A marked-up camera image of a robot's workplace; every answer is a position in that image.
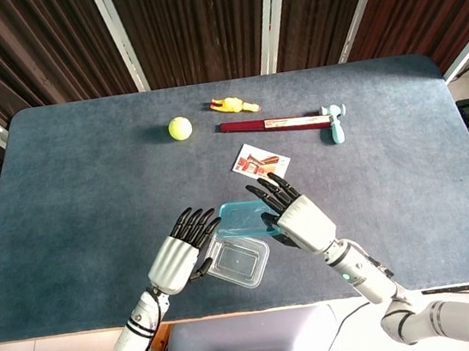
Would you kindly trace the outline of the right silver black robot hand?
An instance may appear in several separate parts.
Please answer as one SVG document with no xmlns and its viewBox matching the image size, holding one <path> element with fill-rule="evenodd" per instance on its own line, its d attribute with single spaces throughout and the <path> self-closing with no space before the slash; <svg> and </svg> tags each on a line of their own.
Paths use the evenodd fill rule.
<svg viewBox="0 0 469 351">
<path fill-rule="evenodd" d="M 261 214 L 268 233 L 282 245 L 315 255 L 327 251 L 336 240 L 334 222 L 285 179 L 274 172 L 267 177 L 245 188 L 269 207 L 270 212 Z"/>
</svg>

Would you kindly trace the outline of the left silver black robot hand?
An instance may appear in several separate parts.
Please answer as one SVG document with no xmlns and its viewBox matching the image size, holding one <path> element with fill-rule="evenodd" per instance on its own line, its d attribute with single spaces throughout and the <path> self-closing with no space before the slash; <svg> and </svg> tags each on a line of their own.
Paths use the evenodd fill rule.
<svg viewBox="0 0 469 351">
<path fill-rule="evenodd" d="M 154 263 L 148 272 L 151 293 L 176 295 L 190 282 L 201 279 L 213 264 L 211 257 L 205 256 L 197 265 L 201 252 L 220 224 L 220 217 L 213 217 L 215 209 L 186 208 L 177 218 L 170 234 L 166 236 Z"/>
</svg>

